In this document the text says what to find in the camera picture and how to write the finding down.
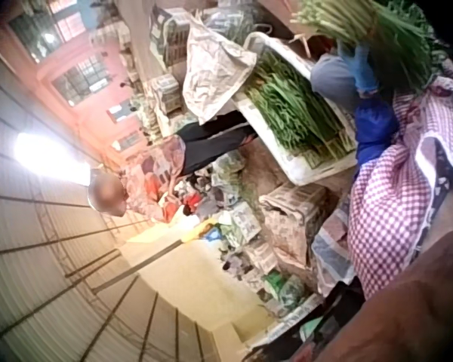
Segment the white bag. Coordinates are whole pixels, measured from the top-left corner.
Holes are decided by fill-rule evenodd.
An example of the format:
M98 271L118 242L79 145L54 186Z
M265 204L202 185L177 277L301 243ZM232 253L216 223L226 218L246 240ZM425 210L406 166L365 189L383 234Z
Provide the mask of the white bag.
M191 16L183 98L200 124L211 120L242 86L257 55L227 40Z

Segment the red and white checkered fabric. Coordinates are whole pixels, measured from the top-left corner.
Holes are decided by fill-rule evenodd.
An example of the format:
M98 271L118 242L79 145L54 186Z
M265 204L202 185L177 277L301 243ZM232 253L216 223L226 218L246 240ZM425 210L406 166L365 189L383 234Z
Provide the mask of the red and white checkered fabric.
M418 97L397 95L395 143L364 164L351 191L348 244L366 298L411 261L433 201L435 139L453 166L453 67Z

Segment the bundle of green vegetables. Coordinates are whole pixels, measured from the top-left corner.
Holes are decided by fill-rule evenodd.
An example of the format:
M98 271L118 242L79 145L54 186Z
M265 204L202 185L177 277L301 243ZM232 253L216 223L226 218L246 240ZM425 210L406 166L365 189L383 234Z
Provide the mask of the bundle of green vegetables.
M371 47L374 71L385 87L419 90L431 76L426 33L372 0L302 0L296 20L354 49Z
M354 149L332 108L281 57L263 53L246 93L280 145L302 152L311 168Z

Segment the skin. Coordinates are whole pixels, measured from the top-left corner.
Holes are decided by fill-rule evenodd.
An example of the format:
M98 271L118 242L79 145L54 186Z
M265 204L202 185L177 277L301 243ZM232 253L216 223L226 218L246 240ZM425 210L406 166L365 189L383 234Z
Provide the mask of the skin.
M368 300L318 362L427 362L453 341L453 231Z
M112 175L105 175L96 191L97 199L113 216L124 216L126 212L125 188L121 180Z

